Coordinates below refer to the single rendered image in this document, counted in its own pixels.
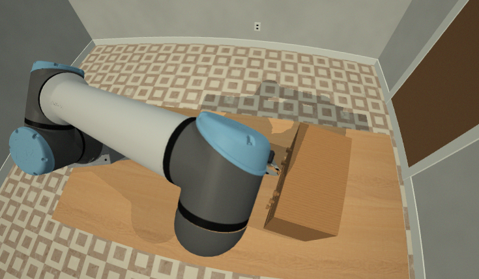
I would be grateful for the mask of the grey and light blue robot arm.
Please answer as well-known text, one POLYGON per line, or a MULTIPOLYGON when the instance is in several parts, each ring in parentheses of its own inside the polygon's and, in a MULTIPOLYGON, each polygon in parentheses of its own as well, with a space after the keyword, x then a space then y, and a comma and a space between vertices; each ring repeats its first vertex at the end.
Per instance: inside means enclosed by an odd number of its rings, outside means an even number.
POLYGON ((96 160, 105 144, 181 188, 174 228, 187 251, 214 257, 232 249, 275 155, 268 139, 217 113, 189 117, 87 86, 84 74, 33 63, 24 126, 9 139, 15 164, 47 174, 96 160))

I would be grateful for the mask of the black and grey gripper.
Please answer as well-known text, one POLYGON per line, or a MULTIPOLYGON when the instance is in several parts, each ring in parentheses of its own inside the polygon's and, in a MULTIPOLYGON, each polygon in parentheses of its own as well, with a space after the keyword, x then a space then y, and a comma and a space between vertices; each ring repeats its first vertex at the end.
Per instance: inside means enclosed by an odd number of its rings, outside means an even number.
POLYGON ((266 172, 266 174, 267 174, 267 175, 278 176, 277 172, 274 172, 273 170, 269 169, 268 166, 270 166, 270 165, 273 166, 277 171, 280 170, 280 169, 278 168, 277 164, 275 163, 274 159, 273 159, 273 161, 272 161, 271 164, 267 164, 267 172, 266 172))

